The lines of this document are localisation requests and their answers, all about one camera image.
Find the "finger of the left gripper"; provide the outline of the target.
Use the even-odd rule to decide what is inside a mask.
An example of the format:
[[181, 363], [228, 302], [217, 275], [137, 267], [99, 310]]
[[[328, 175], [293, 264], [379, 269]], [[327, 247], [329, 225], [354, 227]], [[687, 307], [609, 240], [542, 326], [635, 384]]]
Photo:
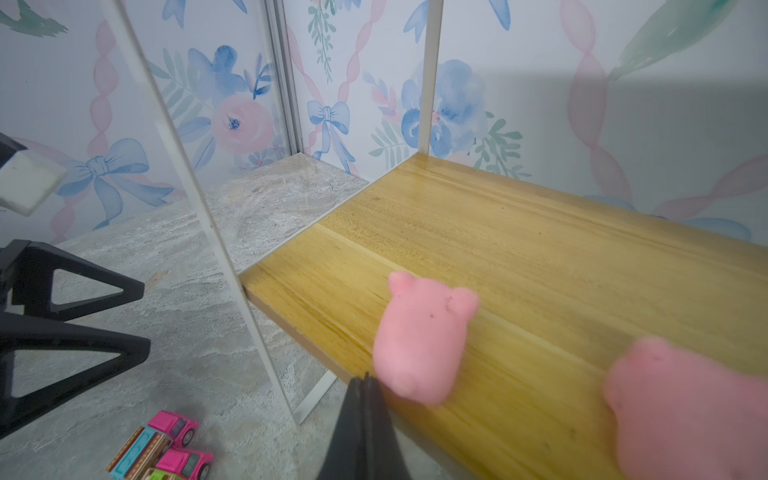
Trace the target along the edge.
[[150, 349], [139, 336], [3, 313], [1, 436], [140, 365]]
[[[111, 285], [117, 293], [57, 304], [52, 300], [57, 270]], [[1, 303], [8, 295], [13, 305], [24, 307], [28, 316], [69, 321], [143, 298], [145, 285], [52, 245], [13, 240], [1, 249]]]

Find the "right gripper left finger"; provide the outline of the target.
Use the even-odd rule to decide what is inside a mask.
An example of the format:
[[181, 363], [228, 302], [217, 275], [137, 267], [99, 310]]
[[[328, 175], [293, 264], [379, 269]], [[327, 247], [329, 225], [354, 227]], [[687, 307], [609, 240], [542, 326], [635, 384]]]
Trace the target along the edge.
[[364, 430], [364, 381], [355, 377], [348, 385], [317, 480], [358, 480], [367, 476]]

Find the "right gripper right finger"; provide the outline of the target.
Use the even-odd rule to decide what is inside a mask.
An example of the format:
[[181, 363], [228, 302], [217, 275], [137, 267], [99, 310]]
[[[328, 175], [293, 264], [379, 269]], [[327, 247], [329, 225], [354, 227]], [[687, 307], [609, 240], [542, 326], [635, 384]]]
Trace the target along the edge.
[[365, 479], [410, 479], [380, 382], [364, 377]]

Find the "pink toy pig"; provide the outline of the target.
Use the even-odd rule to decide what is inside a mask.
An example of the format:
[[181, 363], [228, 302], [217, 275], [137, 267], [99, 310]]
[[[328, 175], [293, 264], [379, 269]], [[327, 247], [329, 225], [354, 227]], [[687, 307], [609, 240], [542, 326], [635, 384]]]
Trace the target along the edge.
[[391, 300], [373, 345], [375, 376], [400, 398], [438, 405], [458, 377], [480, 298], [470, 289], [405, 271], [391, 273], [388, 288]]
[[628, 479], [764, 479], [767, 381], [660, 338], [643, 339], [607, 373]]

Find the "pink green toy car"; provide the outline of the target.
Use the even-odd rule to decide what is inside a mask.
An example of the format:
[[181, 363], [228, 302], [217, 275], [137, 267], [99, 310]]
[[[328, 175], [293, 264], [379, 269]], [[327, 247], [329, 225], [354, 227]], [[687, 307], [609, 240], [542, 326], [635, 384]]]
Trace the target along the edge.
[[209, 478], [214, 455], [188, 449], [169, 449], [143, 480], [206, 480]]

